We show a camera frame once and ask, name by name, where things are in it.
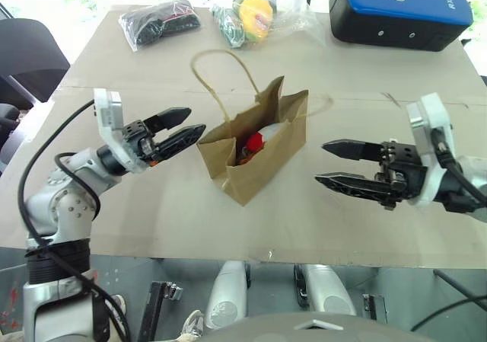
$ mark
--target blue case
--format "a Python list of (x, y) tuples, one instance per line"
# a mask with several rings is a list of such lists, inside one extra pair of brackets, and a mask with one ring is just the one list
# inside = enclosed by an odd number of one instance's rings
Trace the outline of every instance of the blue case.
[(440, 51), (470, 26), (466, 0), (329, 0), (340, 40)]

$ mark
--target robotic arm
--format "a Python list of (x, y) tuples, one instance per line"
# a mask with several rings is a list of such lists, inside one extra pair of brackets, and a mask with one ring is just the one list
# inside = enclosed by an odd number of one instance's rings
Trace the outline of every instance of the robotic arm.
[(381, 144), (340, 139), (323, 145), (341, 158), (378, 162), (380, 170), (373, 180), (349, 173), (315, 178), (331, 190), (377, 201), (386, 209), (402, 200), (421, 208), (435, 201), (448, 212), (487, 222), (487, 161), (455, 158), (450, 118), (437, 94), (422, 97), (407, 111), (415, 145), (393, 139)]
[[(98, 150), (63, 153), (44, 187), (29, 197), (29, 220), (48, 244), (49, 252), (62, 258), (92, 280), (89, 238), (91, 223), (100, 210), (100, 196), (128, 173), (141, 173), (194, 144), (205, 125), (185, 127), (163, 142), (155, 134), (180, 125), (189, 108), (171, 108), (146, 120), (124, 126), (122, 103), (117, 92), (96, 89), (95, 114), (106, 145)], [(69, 156), (64, 163), (61, 157)], [(100, 295), (66, 273), (29, 234), (27, 238), (28, 283), (24, 286), (24, 336), (26, 341), (107, 340), (108, 314)]]

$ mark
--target yellow item in plastic bag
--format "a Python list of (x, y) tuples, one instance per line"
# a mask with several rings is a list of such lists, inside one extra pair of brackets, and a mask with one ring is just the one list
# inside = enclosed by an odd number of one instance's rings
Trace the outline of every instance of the yellow item in plastic bag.
[(268, 0), (241, 0), (238, 17), (242, 21), (246, 38), (258, 43), (267, 37), (274, 11)]

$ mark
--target brown paper bag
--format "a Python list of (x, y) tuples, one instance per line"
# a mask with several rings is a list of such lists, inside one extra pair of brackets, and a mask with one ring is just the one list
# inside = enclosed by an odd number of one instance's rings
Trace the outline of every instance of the brown paper bag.
[[(240, 112), (233, 120), (230, 120), (216, 92), (196, 71), (196, 60), (211, 53), (233, 56), (245, 70), (256, 91), (255, 104)], [(259, 92), (244, 63), (227, 50), (201, 52), (193, 58), (191, 68), (216, 99), (225, 117), (220, 126), (198, 142), (199, 151), (214, 182), (239, 204), (245, 205), (306, 142), (308, 91), (281, 97), (284, 77), (278, 77), (264, 91)], [(249, 162), (237, 165), (237, 157), (248, 138), (271, 123), (284, 124)]]

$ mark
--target cardboard sheet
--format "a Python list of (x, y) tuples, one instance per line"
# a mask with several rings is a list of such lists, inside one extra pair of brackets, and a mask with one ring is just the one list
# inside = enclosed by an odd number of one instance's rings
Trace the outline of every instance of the cardboard sheet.
[[(116, 24), (116, 13), (107, 16), (54, 94), (54, 107), (37, 137), (19, 149), (0, 177), (1, 246), (24, 246), (25, 231), (16, 207), (21, 171), (60, 122), (92, 99), (93, 87), (120, 92), (127, 123), (170, 106), (193, 109), (187, 124), (206, 123), (211, 129), (222, 121), (218, 106), (189, 70), (193, 53), (224, 46), (208, 16), (200, 11), (206, 18), (200, 35), (195, 32), (171, 38), (167, 44), (161, 41), (138, 56), (126, 45)], [(308, 118), (306, 145), (244, 207), (213, 184), (196, 146), (144, 174), (127, 174), (121, 184), (101, 196), (102, 210), (93, 224), (92, 252), (486, 268), (487, 224), (446, 213), (436, 203), (426, 210), (401, 203), (389, 212), (377, 203), (334, 193), (314, 180), (315, 174), (331, 171), (372, 177), (377, 171), (375, 164), (346, 161), (320, 146), (341, 138), (382, 142), (393, 137), (413, 143), (406, 104), (434, 87), (447, 102), (457, 153), (487, 158), (486, 90), (461, 46), (454, 44), (443, 53), (430, 55), (342, 45), (332, 37), (325, 47), (307, 42), (304, 35), (290, 37), (281, 44), (280, 48), (261, 46), (258, 51), (239, 54), (253, 72), (257, 71), (254, 75), (258, 85), (289, 73), (283, 94), (310, 88), (309, 111), (322, 107), (329, 93), (332, 99), (328, 109)], [(261, 60), (262, 54), (267, 58)], [(371, 59), (358, 59), (357, 54)], [(327, 56), (342, 59), (334, 62), (326, 60)], [(253, 94), (243, 73), (232, 70), (232, 63), (225, 58), (211, 65), (202, 62), (201, 70), (211, 76), (208, 79), (214, 82), (229, 113), (235, 115), (251, 105)], [(293, 76), (298, 73), (299, 79)], [(380, 92), (389, 92), (393, 99)], [(39, 159), (27, 182), (27, 195), (46, 180), (48, 171), (54, 168), (56, 153), (101, 144), (96, 120), (87, 110)]]

